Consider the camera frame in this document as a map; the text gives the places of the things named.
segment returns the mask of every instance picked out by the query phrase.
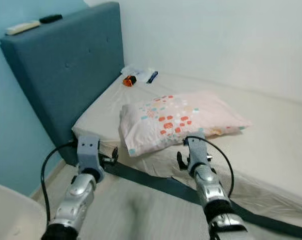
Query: blue upholstered headboard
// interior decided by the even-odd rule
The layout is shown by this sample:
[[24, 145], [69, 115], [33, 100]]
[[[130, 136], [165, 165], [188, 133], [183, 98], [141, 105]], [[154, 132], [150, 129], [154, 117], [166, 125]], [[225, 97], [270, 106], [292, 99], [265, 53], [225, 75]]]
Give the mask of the blue upholstered headboard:
[[[0, 40], [16, 79], [56, 146], [124, 67], [120, 8], [108, 2]], [[68, 164], [75, 150], [62, 149]]]

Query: white wall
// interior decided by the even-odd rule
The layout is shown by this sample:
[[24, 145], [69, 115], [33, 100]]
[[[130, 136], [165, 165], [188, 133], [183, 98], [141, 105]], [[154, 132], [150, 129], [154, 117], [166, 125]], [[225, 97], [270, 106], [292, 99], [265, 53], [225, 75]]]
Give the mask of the white wall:
[[302, 102], [302, 0], [119, 2], [127, 64]]

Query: white bed sheet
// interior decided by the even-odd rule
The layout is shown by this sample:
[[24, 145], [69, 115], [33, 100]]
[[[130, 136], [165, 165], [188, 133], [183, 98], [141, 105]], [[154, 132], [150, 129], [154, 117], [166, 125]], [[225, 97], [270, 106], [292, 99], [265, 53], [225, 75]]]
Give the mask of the white bed sheet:
[[[185, 171], [179, 171], [176, 153], [188, 149], [171, 146], [139, 157], [129, 157], [120, 143], [119, 113], [123, 104], [168, 94], [214, 91], [253, 127], [243, 134], [211, 139], [229, 157], [235, 171], [232, 200], [266, 217], [302, 227], [302, 105], [251, 91], [170, 74], [158, 75], [152, 84], [122, 84], [120, 76], [79, 118], [72, 130], [79, 136], [98, 135], [101, 151], [110, 155], [119, 148], [119, 162], [157, 177], [174, 177], [195, 188]], [[216, 168], [228, 189], [230, 175], [223, 158], [213, 148]]]

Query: wooden floor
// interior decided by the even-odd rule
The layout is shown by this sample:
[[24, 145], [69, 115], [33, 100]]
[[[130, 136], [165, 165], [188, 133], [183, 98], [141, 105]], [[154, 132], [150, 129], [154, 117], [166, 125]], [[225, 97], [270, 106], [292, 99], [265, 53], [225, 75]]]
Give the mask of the wooden floor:
[[[48, 186], [51, 215], [76, 169], [66, 165]], [[166, 193], [106, 173], [82, 226], [82, 240], [209, 239], [202, 208]], [[38, 202], [44, 205], [40, 194]], [[247, 223], [257, 240], [295, 240]]]

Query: pillow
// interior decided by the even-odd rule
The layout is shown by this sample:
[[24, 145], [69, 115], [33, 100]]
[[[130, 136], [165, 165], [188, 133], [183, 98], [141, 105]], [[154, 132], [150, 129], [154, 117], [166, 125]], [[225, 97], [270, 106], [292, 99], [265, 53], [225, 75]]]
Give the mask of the pillow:
[[127, 104], [120, 118], [120, 133], [131, 157], [179, 144], [189, 133], [202, 131], [209, 137], [251, 125], [207, 91]]

